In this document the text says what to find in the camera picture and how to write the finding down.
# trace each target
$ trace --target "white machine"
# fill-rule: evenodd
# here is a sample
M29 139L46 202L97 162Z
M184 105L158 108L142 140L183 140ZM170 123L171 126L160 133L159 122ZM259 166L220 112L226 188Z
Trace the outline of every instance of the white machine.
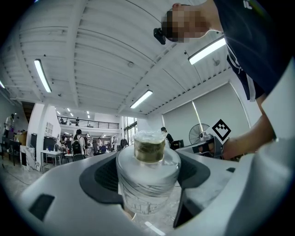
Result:
M220 153L213 158L199 155L200 143L177 150L182 162L178 178L182 191L174 230L168 236L250 235L279 206L295 173L294 68L292 59L263 104L278 137L276 142L239 163L219 159ZM277 95L282 89L285 93ZM284 126L289 125L284 132L282 120ZM228 183L217 191L216 183L230 171L233 174ZM214 200L205 206L201 198ZM124 213L118 194L116 153L50 170L23 192L18 203L23 218L39 234L146 235Z

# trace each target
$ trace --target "glass jar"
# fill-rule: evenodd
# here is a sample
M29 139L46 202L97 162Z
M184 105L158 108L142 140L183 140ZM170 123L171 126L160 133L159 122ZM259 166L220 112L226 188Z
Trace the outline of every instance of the glass jar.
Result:
M140 131L134 140L135 144L124 148L116 160L122 197L131 211L155 214L174 188L180 158L165 147L165 136L160 131Z

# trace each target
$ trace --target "fluorescent light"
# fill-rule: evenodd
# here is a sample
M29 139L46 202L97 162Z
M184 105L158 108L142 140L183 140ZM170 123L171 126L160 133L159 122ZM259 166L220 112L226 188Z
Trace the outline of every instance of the fluorescent light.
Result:
M5 86L2 84L1 80L0 80L0 85L1 85L2 88L5 89Z
M147 99L153 92L151 90L148 90L145 92L135 103L131 105L130 108L134 109L136 108L139 104L141 104L145 99Z
M43 70L43 67L42 67L42 64L41 64L41 60L40 59L36 59L34 61L34 63L35 63L35 67L37 69L38 75L39 75L39 77L41 79L41 82L42 82L42 84L43 84L46 92L51 93L52 90L49 87L48 81L47 81L47 79L45 77L44 70Z
M197 61L201 60L202 58L206 57L210 53L214 52L215 50L219 49L223 45L225 45L225 39L217 39L209 46L206 46L205 48L201 49L200 51L196 52L194 55L189 57L189 62L193 65Z

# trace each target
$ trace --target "white ceiling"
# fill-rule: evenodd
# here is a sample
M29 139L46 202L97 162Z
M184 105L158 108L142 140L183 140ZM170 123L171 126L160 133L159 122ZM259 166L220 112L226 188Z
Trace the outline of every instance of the white ceiling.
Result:
M60 131L60 135L63 135L64 133L68 133L69 135L73 134L73 130L69 130L67 128L62 128ZM93 131L83 131L82 134L89 134L90 137L104 137L104 138L109 138L110 136L115 136L116 134L114 133L102 133L102 132L93 132Z
M195 65L188 61L188 56L221 36L216 32L164 46L154 38L153 29L160 27L173 3L40 0L22 16L2 47L0 80L20 101L145 117L229 68L226 47ZM45 91L35 59L41 59L52 93ZM130 109L147 89L153 94Z
M70 112L69 112L67 110L67 107L60 107L60 106L55 106L55 111L60 112L60 115L56 113L57 116L68 117L68 118L79 117L79 119L83 119L83 120L94 120L94 115L95 115L95 112L89 112L90 118L88 118L87 111L70 108Z

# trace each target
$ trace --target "balcony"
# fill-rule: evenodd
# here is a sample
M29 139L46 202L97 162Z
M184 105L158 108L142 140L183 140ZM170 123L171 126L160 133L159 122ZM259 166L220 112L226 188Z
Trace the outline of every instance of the balcony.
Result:
M78 126L78 127L87 127L87 128L97 128L97 129L119 129L118 123L109 123L109 122L101 122L94 120L83 120L83 119L75 119L68 117L57 116L60 124L69 125L69 126Z

